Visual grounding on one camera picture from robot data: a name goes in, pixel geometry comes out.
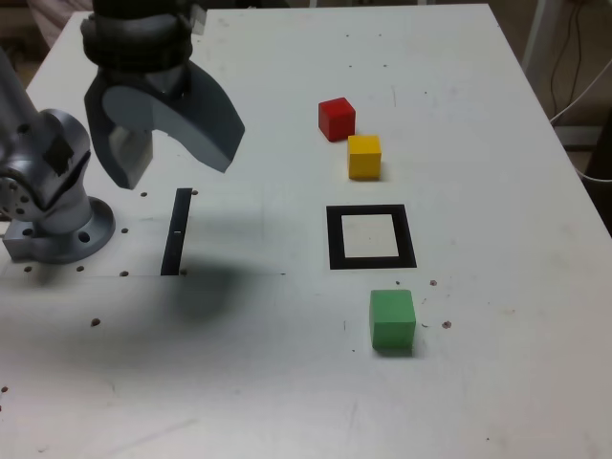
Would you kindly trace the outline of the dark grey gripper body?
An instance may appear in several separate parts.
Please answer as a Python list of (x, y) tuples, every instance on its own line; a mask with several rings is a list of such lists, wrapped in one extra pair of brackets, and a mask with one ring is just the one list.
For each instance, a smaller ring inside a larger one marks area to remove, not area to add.
[(184, 65), (157, 72), (128, 72), (99, 67), (99, 98), (177, 98), (184, 91), (186, 80), (187, 68)]

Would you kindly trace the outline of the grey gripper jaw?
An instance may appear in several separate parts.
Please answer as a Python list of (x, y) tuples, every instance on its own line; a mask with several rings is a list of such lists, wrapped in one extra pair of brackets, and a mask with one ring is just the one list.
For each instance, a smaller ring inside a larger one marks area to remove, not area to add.
[(229, 168), (245, 125), (221, 85), (189, 61), (184, 91), (177, 98), (103, 97), (111, 120), (123, 127), (161, 131), (198, 162), (221, 173)]
[(135, 189), (152, 160), (152, 133), (123, 127), (103, 108), (103, 96), (115, 83), (110, 71), (98, 71), (84, 102), (95, 153), (102, 167), (124, 189)]

